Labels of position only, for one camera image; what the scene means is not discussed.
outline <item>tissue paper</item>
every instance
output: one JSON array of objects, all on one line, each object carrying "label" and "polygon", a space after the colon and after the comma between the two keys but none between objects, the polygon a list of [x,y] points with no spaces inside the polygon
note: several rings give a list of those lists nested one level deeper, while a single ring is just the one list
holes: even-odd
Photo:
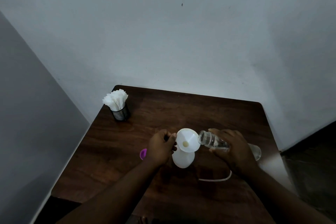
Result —
[{"label": "tissue paper", "polygon": [[117,112],[124,108],[127,97],[124,90],[115,90],[104,97],[103,104],[107,105],[111,111]]}]

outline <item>white wall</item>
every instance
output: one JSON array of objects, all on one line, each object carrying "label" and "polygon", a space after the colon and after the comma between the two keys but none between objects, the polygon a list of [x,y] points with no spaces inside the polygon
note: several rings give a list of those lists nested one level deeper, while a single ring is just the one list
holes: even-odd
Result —
[{"label": "white wall", "polygon": [[0,12],[0,223],[29,223],[89,124]]},{"label": "white wall", "polygon": [[336,119],[336,0],[0,0],[0,10],[90,122],[116,84],[258,101],[279,149]]}]

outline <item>mesh pen cup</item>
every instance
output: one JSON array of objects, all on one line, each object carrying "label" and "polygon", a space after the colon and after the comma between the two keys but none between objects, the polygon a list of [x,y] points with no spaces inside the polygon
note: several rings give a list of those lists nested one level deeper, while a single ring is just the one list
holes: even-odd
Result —
[{"label": "mesh pen cup", "polygon": [[124,108],[121,109],[120,111],[111,110],[111,113],[113,114],[113,117],[116,120],[120,120],[120,121],[127,120],[131,116],[131,113],[129,112],[128,107],[127,107],[127,103],[125,103]]}]

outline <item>transparent jar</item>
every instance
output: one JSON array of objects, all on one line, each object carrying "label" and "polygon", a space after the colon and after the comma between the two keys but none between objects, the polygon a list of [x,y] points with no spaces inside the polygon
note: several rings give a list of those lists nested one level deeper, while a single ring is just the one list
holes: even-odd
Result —
[{"label": "transparent jar", "polygon": [[[224,151],[228,151],[230,146],[227,142],[217,137],[215,134],[202,130],[198,135],[198,142],[208,148],[220,148]],[[261,158],[261,149],[259,146],[254,144],[248,144],[254,155],[255,160]]]}]

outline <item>purple cup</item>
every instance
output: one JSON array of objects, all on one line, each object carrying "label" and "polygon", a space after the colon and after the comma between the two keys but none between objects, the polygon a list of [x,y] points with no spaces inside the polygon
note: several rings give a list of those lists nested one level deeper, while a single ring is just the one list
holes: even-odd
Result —
[{"label": "purple cup", "polygon": [[147,153],[147,149],[143,149],[141,152],[140,152],[140,158],[142,160],[144,160],[145,156],[146,156],[146,153]]}]

